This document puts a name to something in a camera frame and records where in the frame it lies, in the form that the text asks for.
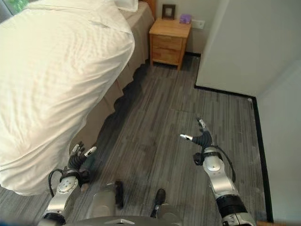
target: wall outlet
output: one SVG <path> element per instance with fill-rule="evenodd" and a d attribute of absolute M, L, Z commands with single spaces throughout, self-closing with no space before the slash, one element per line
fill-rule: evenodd
<path fill-rule="evenodd" d="M 192 24 L 192 28 L 204 29 L 205 21 L 204 20 L 192 20 L 191 24 Z"/>

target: wall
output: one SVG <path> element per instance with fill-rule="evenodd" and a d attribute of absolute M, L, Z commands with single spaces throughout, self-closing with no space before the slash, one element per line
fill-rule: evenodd
<path fill-rule="evenodd" d="M 275 221 L 301 223 L 301 58 L 257 97 Z"/>
<path fill-rule="evenodd" d="M 192 29 L 187 42 L 186 51 L 201 53 L 205 47 L 212 22 L 220 0 L 157 0 L 156 16 L 162 16 L 163 4 L 175 4 L 175 16 L 180 18 L 183 13 L 191 14 L 193 19 L 205 20 L 203 30 Z"/>
<path fill-rule="evenodd" d="M 9 12 L 4 2 L 0 0 L 0 23 L 5 21 L 6 19 L 11 17 L 11 13 Z"/>
<path fill-rule="evenodd" d="M 196 85 L 256 96 L 301 52 L 301 1 L 221 4 Z"/>

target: wooden nightstand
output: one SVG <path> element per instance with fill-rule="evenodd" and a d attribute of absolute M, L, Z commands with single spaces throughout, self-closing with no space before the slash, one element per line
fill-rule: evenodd
<path fill-rule="evenodd" d="M 150 29 L 150 64 L 177 65 L 181 69 L 191 24 L 179 20 L 157 19 Z"/>

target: purple box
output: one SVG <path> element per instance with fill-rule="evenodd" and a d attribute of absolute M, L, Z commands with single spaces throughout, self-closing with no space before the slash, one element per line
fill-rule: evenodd
<path fill-rule="evenodd" d="M 190 24 L 191 23 L 191 15 L 189 15 L 189 14 L 182 14 L 180 16 L 180 23 L 181 24 Z"/>

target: wooden headboard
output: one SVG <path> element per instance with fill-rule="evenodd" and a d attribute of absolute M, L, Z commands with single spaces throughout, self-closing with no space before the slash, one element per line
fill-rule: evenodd
<path fill-rule="evenodd" d="M 141 1 L 145 1 L 149 4 L 150 9 L 152 11 L 152 16 L 156 18 L 156 0 L 141 0 Z"/>

